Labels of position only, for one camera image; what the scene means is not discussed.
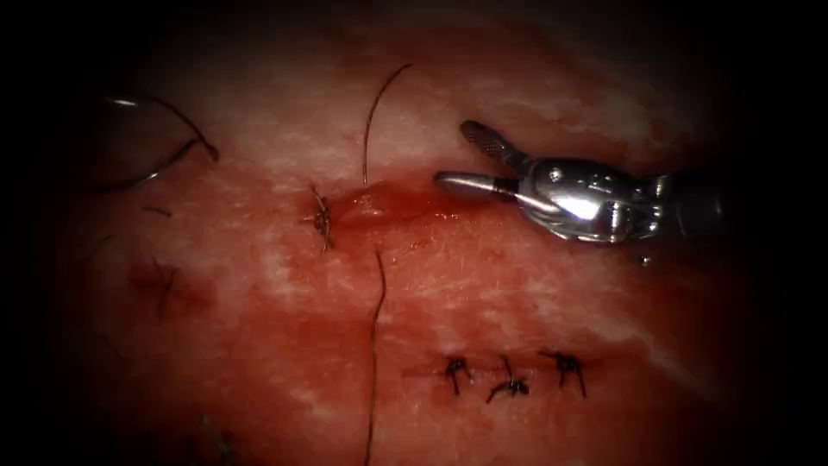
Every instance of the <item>suture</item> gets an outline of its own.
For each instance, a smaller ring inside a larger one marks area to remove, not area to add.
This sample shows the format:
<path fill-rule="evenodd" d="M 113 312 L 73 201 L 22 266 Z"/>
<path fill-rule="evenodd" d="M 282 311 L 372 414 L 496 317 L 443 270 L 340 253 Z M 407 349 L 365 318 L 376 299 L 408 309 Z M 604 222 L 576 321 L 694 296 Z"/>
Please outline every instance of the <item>suture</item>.
<path fill-rule="evenodd" d="M 555 365 L 558 372 L 561 373 L 561 379 L 558 382 L 558 387 L 563 387 L 563 382 L 566 378 L 567 372 L 576 373 L 578 375 L 578 381 L 580 382 L 580 392 L 584 399 L 587 398 L 587 387 L 584 385 L 584 375 L 581 372 L 580 361 L 578 361 L 578 358 L 571 355 L 565 355 L 560 351 L 547 351 L 543 349 L 538 351 L 537 354 L 555 359 Z"/>
<path fill-rule="evenodd" d="M 145 211 L 145 212 L 157 213 L 157 214 L 163 215 L 164 217 L 167 217 L 167 218 L 173 216 L 172 212 L 170 212 L 166 209 L 161 209 L 160 207 L 152 207 L 151 205 L 144 206 L 144 208 L 142 210 Z"/>
<path fill-rule="evenodd" d="M 506 356 L 501 356 L 501 358 L 503 358 L 503 364 L 506 367 L 506 373 L 509 375 L 509 380 L 497 385 L 495 388 L 492 389 L 492 392 L 489 394 L 489 398 L 486 400 L 486 404 L 489 404 L 489 402 L 492 401 L 492 398 L 494 398 L 494 395 L 497 392 L 507 391 L 510 393 L 512 397 L 514 397 L 518 393 L 524 395 L 529 394 L 529 386 L 526 385 L 526 378 L 521 377 L 519 379 L 515 379 L 514 376 L 512 376 L 511 374 L 509 358 L 507 358 Z"/>
<path fill-rule="evenodd" d="M 202 415 L 201 425 L 218 448 L 219 455 L 221 455 L 221 466 L 234 466 L 236 457 L 235 449 L 226 436 L 210 423 L 210 419 L 206 415 Z"/>
<path fill-rule="evenodd" d="M 463 357 L 449 357 L 448 366 L 446 367 L 446 376 L 451 379 L 451 384 L 455 390 L 455 396 L 460 396 L 460 387 L 457 385 L 457 371 L 462 370 L 470 381 L 474 381 L 471 372 L 468 370 L 466 358 Z"/>
<path fill-rule="evenodd" d="M 88 333 L 89 335 L 91 335 L 92 337 L 94 337 L 95 339 L 97 339 L 99 342 L 101 342 L 101 344 L 102 344 L 102 345 L 103 345 L 103 346 L 104 346 L 107 350 L 109 350 L 109 351 L 110 351 L 110 353 L 112 353 L 113 355 L 115 355 L 115 357 L 116 357 L 116 358 L 120 359 L 120 360 L 121 360 L 121 362 L 125 362 L 125 363 L 126 363 L 126 362 L 129 362 L 129 359 L 128 359 L 126 356 L 124 356 L 124 355 L 123 355 L 123 353 L 122 353 L 121 351 L 119 351 L 119 350 L 118 350 L 118 348 L 117 348 L 117 347 L 116 347 L 116 346 L 115 346 L 115 345 L 114 345 L 114 344 L 113 344 L 113 343 L 112 343 L 112 342 L 111 342 L 111 341 L 110 341 L 110 340 L 109 340 L 109 339 L 108 339 L 108 338 L 107 338 L 104 334 L 102 334 L 102 333 L 98 333 L 98 332 L 96 332 L 96 331 L 92 331 L 92 330 L 89 330 L 89 329 L 86 329 L 86 328 L 85 328 L 85 327 L 83 327 L 82 325 L 77 324 L 77 323 L 75 323 L 75 322 L 68 322 L 68 325 L 69 325 L 69 326 L 71 326 L 71 327 L 74 327 L 74 328 L 75 328 L 75 329 L 77 329 L 78 331 L 81 331 L 81 332 L 84 332 L 84 333 Z"/>
<path fill-rule="evenodd" d="M 114 238 L 114 237 L 115 237 L 114 235 L 107 235 L 107 236 L 104 236 L 103 238 L 101 238 L 100 240 L 98 240 L 98 241 L 95 243 L 95 247 L 94 247 L 94 248 L 92 248 L 92 250 L 91 250 L 91 251 L 89 251 L 89 254 L 87 254 L 87 255 L 86 255 L 86 257 L 85 257 L 85 258 L 83 259 L 83 261 L 81 262 L 81 263 L 82 263 L 82 265 L 84 265 L 84 266 L 85 266 L 85 265 L 89 264 L 89 262 L 91 262 L 91 261 L 92 261 L 92 258 L 94 258 L 94 257 L 95 257 L 95 255 L 97 254 L 97 252 L 98 252 L 98 251 L 99 251 L 99 250 L 100 250 L 100 249 L 101 249 L 101 248 L 102 248 L 102 247 L 103 247 L 103 246 L 104 246 L 104 245 L 105 245 L 105 244 L 106 244 L 109 240 L 111 240 L 111 239 L 112 239 L 112 238 Z"/>
<path fill-rule="evenodd" d="M 207 141 L 207 138 L 204 137 L 204 133 L 196 126 L 196 124 L 182 111 L 177 109 L 174 105 L 169 104 L 166 100 L 162 98 L 158 98 L 156 96 L 144 93 L 144 92 L 132 92 L 134 94 L 134 98 L 103 98 L 104 102 L 108 102 L 110 104 L 118 105 L 121 107 L 138 107 L 140 106 L 140 101 L 147 101 L 153 104 L 157 104 L 169 111 L 171 111 L 178 119 L 180 119 L 184 124 L 189 126 L 192 131 L 196 134 L 195 138 L 190 139 L 189 141 L 185 142 L 178 150 L 172 153 L 172 156 L 169 157 L 167 160 L 162 161 L 158 164 L 155 168 L 153 168 L 148 173 L 143 173 L 134 178 L 128 179 L 121 179 L 118 181 L 113 181 L 108 184 L 102 184 L 98 186 L 92 186 L 91 190 L 93 192 L 113 192 L 113 191 L 121 191 L 123 189 L 129 189 L 132 187 L 137 187 L 143 184 L 146 181 L 151 179 L 158 178 L 163 172 L 165 172 L 169 167 L 174 165 L 178 160 L 180 160 L 186 153 L 190 151 L 190 149 L 195 146 L 197 143 L 201 143 L 204 148 L 207 150 L 207 153 L 210 155 L 210 158 L 213 162 L 218 162 L 220 158 L 220 154 L 218 149 L 210 144 Z"/>
<path fill-rule="evenodd" d="M 365 466 L 371 462 L 371 443 L 373 442 L 373 416 L 377 405 L 377 319 L 380 318 L 380 309 L 386 300 L 386 271 L 382 265 L 380 252 L 376 251 L 379 266 L 380 292 L 379 301 L 371 317 L 371 399 L 368 408 L 368 436 L 365 444 Z"/>
<path fill-rule="evenodd" d="M 325 198 L 321 197 L 317 192 L 315 187 L 311 187 L 313 191 L 313 197 L 316 198 L 317 204 L 319 206 L 319 211 L 313 216 L 313 227 L 317 229 L 317 232 L 322 235 L 324 244 L 322 246 L 322 254 L 325 254 L 325 251 L 328 249 L 333 248 L 333 244 L 330 241 L 330 211 L 328 210 L 328 206 L 325 204 Z"/>
<path fill-rule="evenodd" d="M 165 310 L 165 307 L 166 307 L 166 299 L 167 299 L 167 296 L 170 294 L 170 290 L 173 289 L 173 282 L 175 280 L 175 274 L 176 274 L 176 272 L 178 272 L 178 269 L 174 268 L 170 272 L 169 278 L 167 278 L 167 277 L 164 276 L 164 269 L 161 268 L 161 265 L 158 263 L 157 260 L 155 260 L 155 258 L 153 258 L 153 264 L 155 265 L 155 270 L 158 271 L 159 278 L 164 283 L 164 287 L 161 288 L 161 296 L 158 299 L 158 309 L 157 309 L 157 311 L 158 311 L 158 321 L 163 322 L 164 321 L 164 310 Z"/>
<path fill-rule="evenodd" d="M 368 187 L 368 134 L 371 132 L 371 121 L 373 120 L 373 113 L 377 110 L 377 105 L 380 103 L 380 97 L 382 97 L 383 92 L 386 91 L 386 88 L 391 84 L 391 82 L 399 76 L 403 70 L 409 66 L 413 65 L 412 63 L 408 63 L 406 65 L 402 65 L 397 71 L 395 71 L 388 79 L 386 83 L 383 84 L 382 88 L 377 93 L 377 97 L 374 98 L 373 104 L 371 105 L 371 110 L 368 112 L 368 119 L 365 123 L 365 135 L 362 140 L 362 187 Z"/>

